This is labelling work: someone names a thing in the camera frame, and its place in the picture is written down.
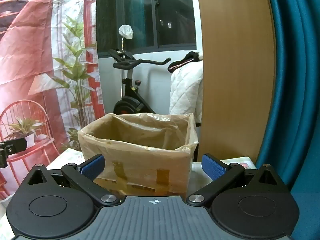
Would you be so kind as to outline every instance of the window frame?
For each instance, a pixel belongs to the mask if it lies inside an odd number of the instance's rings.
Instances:
[[[160,52],[160,51],[196,50],[196,43],[167,44],[167,45],[158,44],[159,28],[157,26],[158,15],[156,10],[156,1],[157,0],[151,0],[154,45],[149,47],[133,49],[131,50],[131,52],[133,54],[142,54],[142,53],[152,53],[152,52]],[[116,22],[117,22],[117,26],[121,26],[125,24],[124,0],[116,0]],[[118,44],[118,48],[121,48],[122,39],[120,35],[118,35],[117,44]],[[108,52],[98,53],[98,58],[104,58],[108,56],[110,56]]]

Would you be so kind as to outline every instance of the wooden panel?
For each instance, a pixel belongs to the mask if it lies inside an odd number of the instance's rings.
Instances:
[[[249,156],[256,161],[274,82],[269,0],[199,0],[204,101],[198,160]]]

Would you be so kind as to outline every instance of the gray ribbed plate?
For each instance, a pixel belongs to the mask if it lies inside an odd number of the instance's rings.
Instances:
[[[17,240],[27,238],[20,236]],[[238,240],[220,229],[202,207],[181,197],[127,197],[102,208],[95,221],[67,240]]]

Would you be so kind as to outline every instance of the floral tablecloth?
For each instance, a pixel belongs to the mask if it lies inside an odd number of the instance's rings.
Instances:
[[[82,152],[76,150],[67,149],[63,152],[58,158],[56,158],[50,165],[47,166],[49,170],[61,169],[61,167],[67,163],[76,163],[80,164],[84,162],[84,157]],[[249,157],[241,157],[223,160],[224,163],[239,163],[244,166],[246,169],[255,169],[253,162]],[[204,173],[201,167],[201,162],[192,163],[192,171],[190,175],[190,181],[188,186],[187,195],[199,190],[205,185],[209,184],[212,180]],[[14,234],[11,230],[7,216],[4,215],[0,219],[0,240],[10,240],[14,237]]]

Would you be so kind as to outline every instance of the window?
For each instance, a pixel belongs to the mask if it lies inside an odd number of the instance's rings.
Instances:
[[[125,45],[134,53],[196,49],[192,0],[97,0],[99,57],[121,48],[122,24],[134,31]]]

